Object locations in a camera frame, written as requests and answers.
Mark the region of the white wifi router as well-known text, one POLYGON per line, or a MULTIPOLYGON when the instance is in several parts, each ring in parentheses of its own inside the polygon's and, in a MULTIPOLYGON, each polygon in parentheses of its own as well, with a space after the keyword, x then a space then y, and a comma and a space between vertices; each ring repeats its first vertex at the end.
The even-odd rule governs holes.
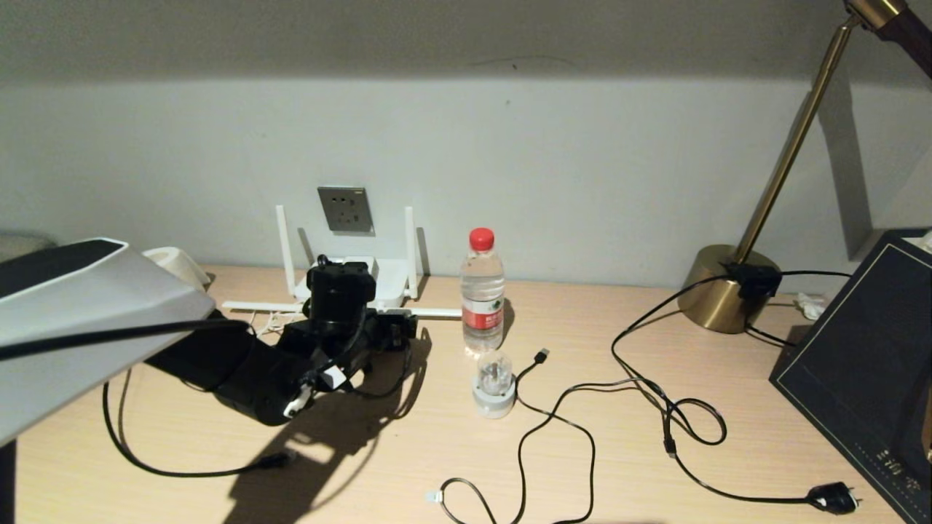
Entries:
MULTIPOLYGON (((288 219, 283 205, 275 207, 277 219, 277 235, 280 249, 282 249, 285 282, 288 294, 293 299, 290 303, 250 302, 250 301, 224 301, 222 306, 232 311, 260 311, 260 312, 303 312, 307 301, 312 298, 309 275, 302 279, 296 278, 296 268, 292 259, 292 246, 288 232, 288 219)), ((371 258, 371 256, 349 256, 348 258, 335 258, 333 262, 363 262, 369 268, 370 275, 376 281, 375 298, 368 303, 370 308, 379 312, 409 311, 415 315, 426 318, 459 319, 462 317, 460 308, 420 308, 410 303, 418 301, 420 297, 420 281, 424 276, 422 271, 422 243, 417 236, 415 223, 415 209, 412 206, 405 208, 406 254, 402 258, 371 258)))

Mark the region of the clear water bottle red cap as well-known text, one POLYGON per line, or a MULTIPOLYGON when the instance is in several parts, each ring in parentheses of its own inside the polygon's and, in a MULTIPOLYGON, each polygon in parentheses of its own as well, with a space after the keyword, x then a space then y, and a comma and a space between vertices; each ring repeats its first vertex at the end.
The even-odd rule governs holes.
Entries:
POLYGON ((473 358, 496 351, 504 338, 504 268, 492 229, 475 228, 460 266, 462 334, 473 358))

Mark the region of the small white dome humidifier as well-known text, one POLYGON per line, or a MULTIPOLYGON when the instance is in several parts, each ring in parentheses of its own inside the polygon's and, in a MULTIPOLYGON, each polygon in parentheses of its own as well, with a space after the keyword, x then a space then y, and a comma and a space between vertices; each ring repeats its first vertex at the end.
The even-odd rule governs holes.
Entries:
POLYGON ((516 381, 508 354, 496 349, 480 356, 470 385, 478 415, 489 420, 508 415, 516 401, 516 381))

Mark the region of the white toilet paper roll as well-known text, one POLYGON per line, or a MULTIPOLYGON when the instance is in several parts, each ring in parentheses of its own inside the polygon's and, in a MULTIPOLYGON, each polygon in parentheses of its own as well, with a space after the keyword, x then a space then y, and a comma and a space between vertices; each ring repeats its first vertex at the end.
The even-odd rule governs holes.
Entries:
POLYGON ((177 247, 158 247, 143 251, 143 255, 181 281, 205 291, 212 280, 206 271, 177 247))

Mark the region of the brass desk lamp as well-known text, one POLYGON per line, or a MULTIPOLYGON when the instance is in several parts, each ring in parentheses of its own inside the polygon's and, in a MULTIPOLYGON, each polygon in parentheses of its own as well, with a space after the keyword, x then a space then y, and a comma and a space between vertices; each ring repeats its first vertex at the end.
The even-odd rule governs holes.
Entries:
POLYGON ((728 279, 724 265, 766 265, 782 271, 771 258, 755 251, 755 247, 818 115, 853 31, 862 28, 879 40, 896 44, 932 79, 932 30, 909 6, 909 0, 842 0, 842 3, 848 16, 836 27, 826 46, 818 72, 794 117, 773 174, 750 215, 740 241, 735 246, 719 243, 699 250, 683 288, 675 296, 679 311, 706 330, 725 334, 745 332, 771 299, 739 299, 738 285, 728 279))

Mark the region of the grey wall socket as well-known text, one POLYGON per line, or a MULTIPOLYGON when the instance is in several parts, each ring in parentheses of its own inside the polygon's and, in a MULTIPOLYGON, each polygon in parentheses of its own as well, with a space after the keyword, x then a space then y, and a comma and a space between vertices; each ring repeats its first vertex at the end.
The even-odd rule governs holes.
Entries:
POLYGON ((330 232, 374 235, 375 226, 364 188, 319 186, 317 195, 330 232))

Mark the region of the black inline switch box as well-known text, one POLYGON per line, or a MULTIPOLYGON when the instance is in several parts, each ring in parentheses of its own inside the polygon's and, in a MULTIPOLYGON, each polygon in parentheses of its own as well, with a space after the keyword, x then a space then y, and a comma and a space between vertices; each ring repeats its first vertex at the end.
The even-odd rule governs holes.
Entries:
POLYGON ((728 279, 737 283, 737 296, 742 301, 772 298, 783 279, 783 272, 775 266, 729 263, 724 269, 728 279))

